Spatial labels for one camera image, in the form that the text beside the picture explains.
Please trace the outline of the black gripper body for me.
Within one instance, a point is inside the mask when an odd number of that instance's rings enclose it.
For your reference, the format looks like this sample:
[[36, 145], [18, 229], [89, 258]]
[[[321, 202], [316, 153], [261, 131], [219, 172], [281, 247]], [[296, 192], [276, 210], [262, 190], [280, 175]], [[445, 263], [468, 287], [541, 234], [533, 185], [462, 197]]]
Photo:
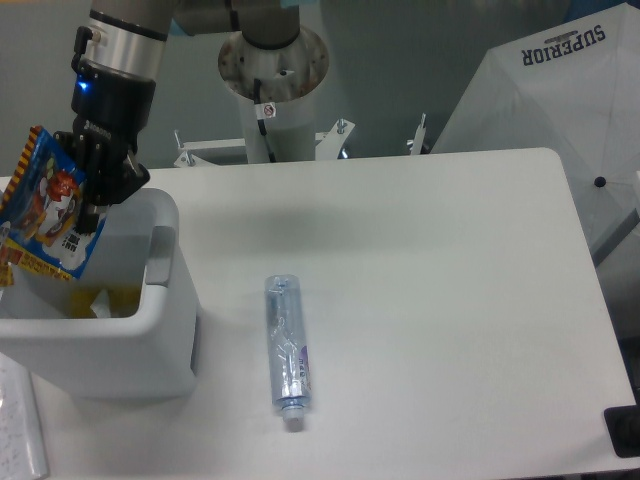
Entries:
[[76, 83], [73, 135], [94, 135], [115, 148], [117, 159], [138, 152], [138, 134], [147, 125], [156, 82], [109, 68], [85, 57], [72, 59]]

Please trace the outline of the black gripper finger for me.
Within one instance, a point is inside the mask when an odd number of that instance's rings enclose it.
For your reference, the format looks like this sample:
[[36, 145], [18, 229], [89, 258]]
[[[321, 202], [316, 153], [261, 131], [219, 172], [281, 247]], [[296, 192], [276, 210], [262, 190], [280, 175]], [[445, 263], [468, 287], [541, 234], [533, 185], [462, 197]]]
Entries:
[[56, 131], [54, 139], [62, 150], [73, 160], [76, 168], [90, 178], [90, 147], [91, 137], [88, 134], [74, 134], [73, 132]]
[[93, 234], [98, 230], [100, 215], [140, 190], [150, 180], [150, 173], [128, 145], [118, 150], [106, 144], [94, 144], [89, 147], [86, 160], [76, 231]]

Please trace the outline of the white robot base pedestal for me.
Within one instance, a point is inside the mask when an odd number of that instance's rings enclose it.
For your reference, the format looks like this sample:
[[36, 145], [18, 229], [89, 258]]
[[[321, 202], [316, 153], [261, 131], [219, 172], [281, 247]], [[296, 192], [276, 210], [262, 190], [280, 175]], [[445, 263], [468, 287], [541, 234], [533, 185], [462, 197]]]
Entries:
[[313, 30], [302, 26], [295, 40], [275, 50], [234, 33], [220, 50], [218, 68], [238, 102], [250, 164], [315, 159], [315, 96], [329, 53]]

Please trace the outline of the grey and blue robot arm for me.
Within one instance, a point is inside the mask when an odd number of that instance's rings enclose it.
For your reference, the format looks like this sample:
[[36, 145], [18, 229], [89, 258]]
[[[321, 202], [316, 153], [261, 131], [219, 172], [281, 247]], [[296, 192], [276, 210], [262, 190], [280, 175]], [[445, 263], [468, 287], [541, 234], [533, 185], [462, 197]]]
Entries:
[[170, 29], [189, 36], [231, 32], [249, 49], [243, 71], [261, 78], [269, 60], [287, 59], [302, 45], [296, 1], [94, 1], [76, 31], [76, 75], [69, 132], [58, 141], [85, 173], [76, 229], [92, 234], [110, 206], [150, 178], [136, 160], [138, 134], [148, 123]]

